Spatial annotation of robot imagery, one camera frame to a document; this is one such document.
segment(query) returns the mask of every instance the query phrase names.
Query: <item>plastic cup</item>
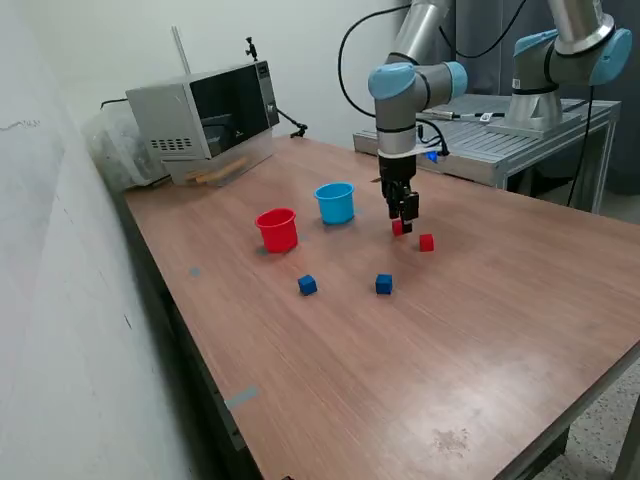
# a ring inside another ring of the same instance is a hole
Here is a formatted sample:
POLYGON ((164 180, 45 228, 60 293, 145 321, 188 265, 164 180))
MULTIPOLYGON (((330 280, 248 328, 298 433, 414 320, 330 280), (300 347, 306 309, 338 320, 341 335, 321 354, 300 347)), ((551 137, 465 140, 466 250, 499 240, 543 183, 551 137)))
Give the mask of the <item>plastic cup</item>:
POLYGON ((353 218, 353 185, 329 183, 316 190, 322 221, 329 225, 347 223, 353 218))
POLYGON ((256 218, 267 252, 283 253, 298 245, 295 218, 290 208, 274 208, 256 218))

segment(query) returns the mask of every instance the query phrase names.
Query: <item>plastic bag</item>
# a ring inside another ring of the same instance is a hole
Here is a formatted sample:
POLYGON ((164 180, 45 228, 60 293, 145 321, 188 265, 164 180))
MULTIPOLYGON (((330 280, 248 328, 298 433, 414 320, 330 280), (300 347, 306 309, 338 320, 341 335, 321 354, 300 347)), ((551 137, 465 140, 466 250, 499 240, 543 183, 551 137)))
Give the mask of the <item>plastic bag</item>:
POLYGON ((129 102, 105 105, 83 134, 98 171, 114 189, 149 185, 168 175, 149 157, 129 102))

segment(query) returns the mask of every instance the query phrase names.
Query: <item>red cube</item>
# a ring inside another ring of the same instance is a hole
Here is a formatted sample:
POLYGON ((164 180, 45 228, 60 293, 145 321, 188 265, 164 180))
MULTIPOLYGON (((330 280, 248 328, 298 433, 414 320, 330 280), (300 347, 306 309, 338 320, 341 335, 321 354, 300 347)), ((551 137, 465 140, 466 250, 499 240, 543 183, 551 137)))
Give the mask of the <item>red cube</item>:
POLYGON ((393 235, 396 237, 400 237, 402 233, 402 220, 394 220, 391 222, 391 230, 393 231, 393 235))
POLYGON ((430 233, 426 235, 420 235, 420 251, 421 252, 433 252, 436 249, 433 243, 433 235, 430 233))

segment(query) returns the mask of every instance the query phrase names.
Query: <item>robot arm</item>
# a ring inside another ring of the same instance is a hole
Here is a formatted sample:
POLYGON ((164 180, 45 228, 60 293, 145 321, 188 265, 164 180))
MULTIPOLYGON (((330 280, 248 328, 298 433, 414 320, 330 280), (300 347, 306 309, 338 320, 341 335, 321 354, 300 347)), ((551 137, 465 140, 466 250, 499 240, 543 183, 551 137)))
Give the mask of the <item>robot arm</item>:
POLYGON ((505 125, 521 132, 570 125, 559 85, 608 83, 622 72, 631 53, 631 32, 616 29, 600 0, 548 1, 557 28, 521 38, 515 46, 513 95, 505 125))
POLYGON ((411 190, 416 174, 416 113, 449 102, 467 89, 467 74, 457 62, 426 62, 451 0, 413 0, 387 63, 369 76, 375 100, 382 194, 389 217, 402 219, 403 232, 418 217, 419 197, 411 190))
MULTIPOLYGON (((465 93, 467 74, 457 62, 424 66, 451 0, 413 0, 385 65, 369 76, 375 100, 382 194, 403 232, 418 217, 416 113, 465 93)), ((601 0, 548 0, 557 30, 520 39, 515 47, 513 99, 506 123, 549 128, 562 122, 559 84, 601 85, 622 71, 631 32, 616 30, 601 0)))

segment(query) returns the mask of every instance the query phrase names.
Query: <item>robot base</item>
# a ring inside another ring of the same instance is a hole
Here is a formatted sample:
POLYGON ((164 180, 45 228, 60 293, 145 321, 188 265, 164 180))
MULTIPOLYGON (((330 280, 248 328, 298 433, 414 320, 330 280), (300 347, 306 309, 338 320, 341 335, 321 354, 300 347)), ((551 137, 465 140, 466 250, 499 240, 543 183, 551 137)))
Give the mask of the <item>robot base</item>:
POLYGON ((529 138, 547 138, 570 130, 580 123, 581 115, 564 113, 558 91, 511 96, 504 119, 487 126, 492 133, 529 138))

